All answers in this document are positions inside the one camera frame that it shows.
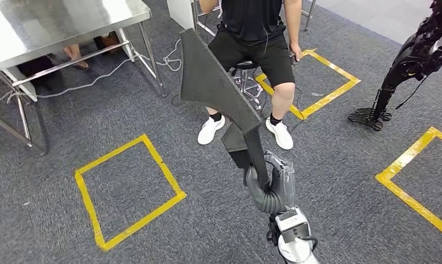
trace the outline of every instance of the person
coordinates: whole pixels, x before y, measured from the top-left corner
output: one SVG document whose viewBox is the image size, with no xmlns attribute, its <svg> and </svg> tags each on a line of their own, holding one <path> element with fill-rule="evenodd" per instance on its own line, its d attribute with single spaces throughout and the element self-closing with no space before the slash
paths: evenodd
<svg viewBox="0 0 442 264">
<path fill-rule="evenodd" d="M 64 48 L 65 54 L 69 56 L 71 61 L 74 61 L 76 59 L 80 59 L 82 57 L 82 54 L 80 54 L 80 47 L 78 44 L 71 45 L 69 47 Z M 85 61 L 78 62 L 73 65 L 73 67 L 77 70 L 88 70 L 89 64 Z"/>
<path fill-rule="evenodd" d="M 204 13 L 217 6 L 217 0 L 200 0 Z M 295 80 L 289 50 L 296 60 L 301 57 L 299 28 L 302 0 L 284 0 L 289 49 L 279 16 L 282 0 L 222 0 L 222 22 L 214 40 L 208 45 L 217 60 L 228 71 L 236 64 L 250 60 L 257 63 L 274 89 L 272 112 L 266 120 L 267 129 L 274 134 L 279 147 L 290 150 L 294 142 L 283 117 L 294 101 Z M 225 118 L 217 110 L 207 107 L 208 121 L 198 134 L 198 143 L 213 141 Z"/>
</svg>

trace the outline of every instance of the yellow tape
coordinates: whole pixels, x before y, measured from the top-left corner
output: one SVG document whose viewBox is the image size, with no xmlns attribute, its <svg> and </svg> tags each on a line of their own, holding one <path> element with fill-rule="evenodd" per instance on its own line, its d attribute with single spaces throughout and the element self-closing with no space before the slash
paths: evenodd
<svg viewBox="0 0 442 264">
<path fill-rule="evenodd" d="M 106 242 L 103 249 L 104 250 L 110 250 L 120 242 L 122 242 L 124 239 L 128 238 L 130 235 L 134 234 L 136 231 L 138 231 L 140 228 L 144 227 L 146 224 L 148 224 L 150 221 L 155 219 L 156 217 L 160 216 L 165 211 L 169 210 L 171 207 L 173 207 L 175 204 L 180 202 L 182 199 L 186 197 L 186 194 L 184 192 L 180 192 L 176 196 L 174 196 L 171 200 L 167 201 L 162 206 L 158 207 L 156 210 L 145 216 L 144 218 L 140 219 L 135 224 L 131 225 L 129 228 L 124 230 L 122 233 L 118 234 L 117 236 L 113 237 L 110 241 Z"/>
<path fill-rule="evenodd" d="M 161 168 L 161 171 L 163 172 L 164 176 L 166 177 L 166 179 L 168 180 L 169 184 L 174 189 L 176 194 L 181 193 L 182 190 L 180 189 L 179 184 L 177 184 L 176 179 L 174 179 L 171 171 L 169 171 L 168 167 L 163 162 L 163 159 L 161 158 L 161 156 L 158 154 L 156 149 L 154 149 L 153 144 L 151 144 L 148 137 L 146 135 L 143 135 L 140 137 L 140 139 L 143 141 L 145 146 L 147 146 L 147 149 L 150 152 L 151 156 L 153 157 L 154 161 L 156 161 L 156 163 L 158 163 L 159 167 Z"/>
<path fill-rule="evenodd" d="M 79 172 L 81 174 L 84 174 L 85 172 L 89 171 L 92 168 L 95 168 L 96 166 L 98 166 L 101 163 L 109 160 L 110 158 L 112 158 L 112 157 L 114 157 L 116 155 L 121 154 L 123 151 L 127 150 L 128 148 L 130 148 L 132 146 L 135 146 L 140 141 L 142 141 L 142 140 L 138 137 L 138 138 L 132 140 L 131 142 L 125 144 L 124 146 L 116 148 L 115 150 L 111 151 L 110 153 L 104 155 L 103 157 L 101 157 L 101 158 L 99 158 L 99 159 L 97 159 L 97 160 L 95 160 L 93 162 L 90 162 L 89 164 L 83 166 L 82 168 L 79 169 Z"/>
<path fill-rule="evenodd" d="M 336 99 L 337 97 L 341 96 L 343 93 L 345 93 L 348 90 L 350 90 L 356 84 L 360 83 L 359 79 L 357 79 L 356 77 L 352 76 L 350 73 L 346 72 L 345 70 L 339 68 L 338 66 L 336 66 L 336 64 L 331 63 L 327 59 L 325 59 L 325 58 L 321 57 L 320 55 L 316 54 L 315 50 L 316 49 L 312 49 L 312 50 L 311 49 L 307 49 L 307 50 L 303 51 L 302 52 L 302 58 L 307 56 L 307 55 L 312 56 L 313 58 L 315 58 L 316 60 L 320 61 L 324 65 L 332 68 L 333 70 L 335 70 L 336 72 L 338 72 L 342 76 L 348 78 L 349 82 L 345 83 L 343 86 L 337 88 L 336 90 L 334 90 L 330 94 L 326 95 L 325 97 L 320 99 L 318 102 L 314 103 L 313 105 L 307 107 L 302 112 L 297 107 L 295 107 L 294 105 L 291 105 L 291 107 L 289 108 L 289 111 L 291 113 L 293 113 L 295 116 L 297 116 L 297 118 L 300 119 L 300 120 L 306 119 L 312 113 L 316 112 L 317 110 L 319 110 L 323 106 L 327 105 L 332 100 Z M 267 93 L 269 93 L 270 95 L 273 95 L 274 94 L 274 90 L 273 90 L 273 88 L 271 88 L 271 86 L 269 86 L 265 82 L 266 78 L 267 78 L 266 75 L 263 73 L 263 74 L 257 76 L 255 78 L 255 80 L 263 87 L 263 89 Z"/>
<path fill-rule="evenodd" d="M 394 184 L 391 179 L 402 170 L 413 158 L 415 158 L 430 142 L 436 137 L 442 139 L 442 132 L 431 127 L 423 134 L 406 152 L 404 152 L 396 161 L 388 168 L 376 176 L 376 179 L 392 191 L 402 201 L 412 207 L 416 212 L 423 216 L 428 222 L 437 227 L 442 232 L 442 220 L 417 202 L 409 194 L 404 192 L 400 187 Z"/>
<path fill-rule="evenodd" d="M 122 233 L 118 234 L 117 236 L 113 237 L 110 241 L 105 243 L 103 234 L 101 232 L 100 223 L 98 221 L 98 218 L 96 216 L 95 208 L 93 207 L 93 202 L 91 201 L 89 192 L 87 190 L 87 187 L 85 185 L 85 181 L 82 177 L 82 173 L 85 173 L 89 171 L 90 169 L 98 166 L 99 164 L 109 160 L 110 158 L 122 153 L 123 151 L 127 150 L 128 148 L 138 144 L 139 142 L 143 142 L 145 146 L 148 148 L 148 151 L 150 152 L 153 159 L 158 163 L 159 167 L 161 168 L 161 171 L 163 172 L 164 176 L 168 180 L 171 187 L 174 189 L 176 195 L 164 203 L 163 205 L 159 206 L 156 210 L 124 230 Z M 179 184 L 177 184 L 177 181 L 174 179 L 171 171 L 169 168 L 164 164 L 163 160 L 161 159 L 161 156 L 154 148 L 153 144 L 149 140 L 149 138 L 146 135 L 142 135 L 138 137 L 137 139 L 125 144 L 122 147 L 117 148 L 116 150 L 111 151 L 110 153 L 104 155 L 103 157 L 83 166 L 82 168 L 76 170 L 75 172 L 75 180 L 77 182 L 77 186 L 79 187 L 79 190 L 82 194 L 82 199 L 85 204 L 85 208 L 87 209 L 87 212 L 90 216 L 90 221 L 93 226 L 93 232 L 95 234 L 95 242 L 96 244 L 103 250 L 110 250 L 117 244 L 119 244 L 121 241 L 129 237 L 131 234 L 134 234 L 136 231 L 138 231 L 140 228 L 144 227 L 146 224 L 148 224 L 151 220 L 155 219 L 165 211 L 169 210 L 171 207 L 173 207 L 175 204 L 177 204 L 179 201 L 184 199 L 187 195 L 185 192 L 181 190 L 179 187 Z"/>
<path fill-rule="evenodd" d="M 85 181 L 78 170 L 75 172 L 75 181 L 77 182 L 77 186 L 82 193 L 82 199 L 84 200 L 85 208 L 89 213 L 91 225 L 93 226 L 93 232 L 95 234 L 96 244 L 99 247 L 104 248 L 104 238 L 103 234 L 101 233 L 100 223 L 98 221 L 98 218 L 96 217 L 95 208 L 93 207 L 93 202 L 90 199 L 87 186 L 85 186 Z"/>
</svg>

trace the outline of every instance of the gray carpet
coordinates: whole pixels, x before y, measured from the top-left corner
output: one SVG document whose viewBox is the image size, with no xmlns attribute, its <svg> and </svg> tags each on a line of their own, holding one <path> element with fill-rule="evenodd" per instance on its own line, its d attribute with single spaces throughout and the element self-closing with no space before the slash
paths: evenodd
<svg viewBox="0 0 442 264">
<path fill-rule="evenodd" d="M 181 28 L 169 18 L 165 1 L 148 5 L 154 18 L 146 25 L 161 61 Z M 215 28 L 214 15 L 207 24 Z M 129 31 L 143 50 L 138 28 Z M 357 107 L 371 106 L 400 45 L 320 7 L 311 30 L 301 32 L 300 44 L 304 50 L 316 48 L 362 80 L 301 123 L 292 132 L 291 151 L 279 149 L 264 127 L 260 131 L 265 149 L 294 162 L 297 203 L 319 239 L 318 259 L 329 264 L 442 264 L 442 233 L 375 179 L 429 127 L 442 131 L 442 69 L 394 111 L 417 83 L 401 85 L 389 105 L 393 120 L 375 133 L 349 123 L 347 116 Z M 82 49 L 91 51 L 93 45 Z M 119 53 L 103 55 L 89 61 L 86 73 L 63 70 L 48 83 L 52 90 L 41 87 L 39 93 L 90 83 L 123 59 Z M 180 73 L 159 68 L 175 94 Z M 346 81 L 311 57 L 294 72 L 300 109 Z M 1 84 L 0 91 L 6 91 Z M 32 136 L 48 148 L 44 157 L 34 156 L 0 129 L 0 264 L 282 263 L 266 241 L 267 216 L 255 209 L 242 186 L 242 172 L 220 142 L 225 128 L 212 144 L 199 146 L 203 109 L 173 106 L 171 98 L 158 96 L 140 63 L 126 63 L 91 88 L 26 108 Z M 263 114 L 269 109 L 267 103 Z M 0 103 L 0 116 L 21 128 L 15 103 Z M 297 122 L 292 114 L 285 118 L 289 127 Z M 74 172 L 142 134 L 187 197 L 104 252 L 95 243 Z M 106 241 L 174 195 L 143 144 L 83 177 Z M 393 181 L 442 219 L 442 141 L 433 141 Z"/>
</svg>

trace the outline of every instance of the knee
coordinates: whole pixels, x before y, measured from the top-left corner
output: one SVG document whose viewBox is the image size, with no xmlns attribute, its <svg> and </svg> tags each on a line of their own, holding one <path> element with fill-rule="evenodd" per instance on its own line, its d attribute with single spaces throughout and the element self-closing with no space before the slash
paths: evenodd
<svg viewBox="0 0 442 264">
<path fill-rule="evenodd" d="M 274 87 L 274 93 L 278 93 L 281 97 L 289 98 L 294 96 L 295 84 L 293 82 L 287 82 L 278 84 Z"/>
</svg>

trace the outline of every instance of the person's foot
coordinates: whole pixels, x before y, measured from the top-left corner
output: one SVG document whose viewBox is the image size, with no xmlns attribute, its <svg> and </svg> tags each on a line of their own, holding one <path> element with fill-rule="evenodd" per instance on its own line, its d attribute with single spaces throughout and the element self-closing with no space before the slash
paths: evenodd
<svg viewBox="0 0 442 264">
<path fill-rule="evenodd" d="M 86 70 L 88 70 L 89 69 L 89 64 L 88 63 L 86 63 L 86 62 L 78 62 L 78 63 L 76 63 L 76 64 L 74 64 L 74 65 L 72 65 L 75 69 L 77 69 L 77 70 L 82 70 L 82 71 L 86 71 Z"/>
<path fill-rule="evenodd" d="M 273 125 L 268 118 L 266 119 L 266 128 L 274 134 L 276 143 L 281 149 L 290 150 L 294 146 L 291 134 L 289 134 L 288 128 L 282 121 L 277 125 Z"/>
<path fill-rule="evenodd" d="M 209 117 L 208 121 L 206 121 L 198 134 L 198 143 L 200 145 L 206 145 L 213 141 L 214 133 L 216 130 L 221 129 L 224 126 L 226 119 L 224 116 L 221 116 L 221 120 L 215 122 L 213 118 Z"/>
</svg>

